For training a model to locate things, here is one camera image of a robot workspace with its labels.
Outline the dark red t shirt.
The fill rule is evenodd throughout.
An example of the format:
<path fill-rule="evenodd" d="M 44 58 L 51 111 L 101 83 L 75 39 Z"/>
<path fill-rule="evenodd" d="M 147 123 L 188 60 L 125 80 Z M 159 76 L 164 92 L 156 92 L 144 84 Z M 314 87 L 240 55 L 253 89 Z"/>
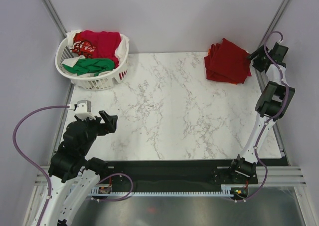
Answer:
<path fill-rule="evenodd" d="M 213 59 L 213 70 L 227 78 L 243 84 L 251 76 L 249 53 L 223 38 Z"/>

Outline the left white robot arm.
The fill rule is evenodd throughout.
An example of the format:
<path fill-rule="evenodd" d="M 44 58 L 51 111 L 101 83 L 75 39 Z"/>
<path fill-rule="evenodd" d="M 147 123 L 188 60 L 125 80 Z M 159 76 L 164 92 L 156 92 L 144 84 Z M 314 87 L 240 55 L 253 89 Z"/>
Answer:
<path fill-rule="evenodd" d="M 69 123 L 46 173 L 49 183 L 42 209 L 34 218 L 36 226 L 69 226 L 89 191 L 109 178 L 107 162 L 85 157 L 99 136 L 115 133 L 117 115 L 99 111 L 99 116 L 77 113 Z"/>

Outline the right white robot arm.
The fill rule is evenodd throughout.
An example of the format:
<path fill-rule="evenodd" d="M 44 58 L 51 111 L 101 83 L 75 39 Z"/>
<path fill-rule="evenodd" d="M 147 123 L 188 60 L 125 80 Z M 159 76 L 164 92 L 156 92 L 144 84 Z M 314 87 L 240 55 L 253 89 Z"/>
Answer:
<path fill-rule="evenodd" d="M 261 46 L 248 57 L 255 69 L 266 73 L 268 83 L 255 107 L 257 116 L 251 135 L 228 170 L 228 177 L 234 183 L 243 184 L 256 176 L 261 146 L 269 131 L 285 114 L 295 94 L 295 89 L 288 85 L 285 76 L 286 64 L 283 60 L 288 50 L 288 47 L 277 42 L 271 50 Z"/>

